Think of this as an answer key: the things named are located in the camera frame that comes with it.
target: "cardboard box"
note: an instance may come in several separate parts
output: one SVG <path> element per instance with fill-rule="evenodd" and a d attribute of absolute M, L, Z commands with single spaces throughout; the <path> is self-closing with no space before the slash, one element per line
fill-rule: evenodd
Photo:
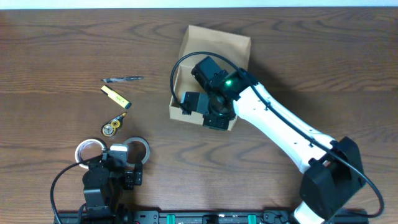
<path fill-rule="evenodd" d="M 229 34 L 217 30 L 206 29 L 197 26 L 189 26 L 182 40 L 179 58 L 186 54 L 207 51 L 222 55 L 238 67 L 248 69 L 250 56 L 251 40 L 249 37 Z M 191 74 L 192 68 L 207 55 L 195 55 L 185 59 L 179 66 L 175 75 L 174 92 L 178 100 L 182 99 L 182 95 L 186 91 L 204 92 L 199 83 Z M 226 62 L 212 57 L 215 62 L 228 72 L 232 72 Z M 182 110 L 174 102 L 173 97 L 169 104 L 170 119 L 185 121 L 193 124 L 203 124 L 203 115 L 192 112 L 191 115 L 183 115 Z M 232 130 L 236 122 L 236 118 L 229 122 L 228 130 Z"/>

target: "wooden table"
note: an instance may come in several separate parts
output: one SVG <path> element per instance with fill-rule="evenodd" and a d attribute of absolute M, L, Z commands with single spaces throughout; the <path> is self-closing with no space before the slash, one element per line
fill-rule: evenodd
<path fill-rule="evenodd" d="M 169 120 L 169 76 L 189 24 L 252 38 L 249 70 L 288 109 L 336 139 L 349 136 L 386 201 L 374 223 L 398 214 L 398 10 L 269 8 L 0 11 L 0 222 L 51 223 L 53 178 L 82 140 L 110 146 L 143 136 L 144 183 L 127 201 L 162 210 L 262 210 L 300 203 L 293 162 L 251 124 L 231 132 Z M 131 100 L 124 110 L 101 78 Z M 84 202 L 75 168 L 59 180 L 59 210 Z M 377 210 L 369 187 L 346 205 Z"/>

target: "tape roll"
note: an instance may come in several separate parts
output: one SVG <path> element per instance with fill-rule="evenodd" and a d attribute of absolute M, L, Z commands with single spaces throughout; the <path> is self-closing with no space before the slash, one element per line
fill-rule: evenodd
<path fill-rule="evenodd" d="M 129 138 L 129 139 L 125 140 L 125 142 L 123 144 L 128 145 L 128 144 L 130 144 L 132 142 L 141 142 L 145 146 L 146 154 L 145 154 L 144 158 L 141 160 L 142 164 L 145 164 L 148 161 L 149 156 L 150 156 L 150 147 L 149 147 L 148 142 L 145 139 L 143 139 L 143 138 L 133 137 L 133 138 Z M 130 163 L 127 162 L 126 166 L 131 167 L 131 168 L 135 168 L 136 165 L 135 164 L 130 164 Z"/>
<path fill-rule="evenodd" d="M 97 140 L 97 139 L 87 139 L 87 140 L 84 140 L 84 141 L 82 141 L 82 142 L 77 146 L 77 148 L 76 148 L 76 151 L 75 151 L 75 160 L 76 160 L 76 162 L 81 162 L 81 161 L 83 161 L 83 159 L 81 158 L 81 152 L 84 150 L 84 148 L 85 148 L 86 146 L 88 146 L 88 145 L 90 145 L 90 144 L 97 144 L 97 145 L 101 146 L 102 151 L 105 151 L 105 150 L 106 150 L 105 144 L 102 143 L 100 140 Z M 82 168 L 88 169 L 88 166 L 87 166 L 87 165 L 79 164 L 79 166 L 81 166 Z"/>

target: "pen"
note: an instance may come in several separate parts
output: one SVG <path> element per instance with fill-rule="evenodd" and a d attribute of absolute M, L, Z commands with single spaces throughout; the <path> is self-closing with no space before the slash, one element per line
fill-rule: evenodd
<path fill-rule="evenodd" d="M 121 81 L 132 81 L 132 80 L 140 80 L 143 79 L 144 77 L 140 76 L 133 76 L 133 77 L 118 77 L 118 78 L 104 78 L 102 81 L 106 83 L 112 83 L 112 82 L 121 82 Z"/>

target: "gray tape roll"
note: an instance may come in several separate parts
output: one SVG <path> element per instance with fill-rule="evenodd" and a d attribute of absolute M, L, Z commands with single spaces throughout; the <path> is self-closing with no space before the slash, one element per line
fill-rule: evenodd
<path fill-rule="evenodd" d="M 133 138 L 129 138 L 129 139 L 125 140 L 125 142 L 123 144 L 127 145 L 127 144 L 130 144 L 132 142 L 141 142 L 145 146 L 146 154 L 145 154 L 144 158 L 141 160 L 142 164 L 145 164 L 148 161 L 149 156 L 150 156 L 150 148 L 149 148 L 148 142 L 145 139 L 143 139 L 143 138 L 133 137 Z M 135 168 L 136 165 L 135 164 L 130 164 L 130 163 L 127 162 L 126 166 L 131 167 L 131 168 Z"/>

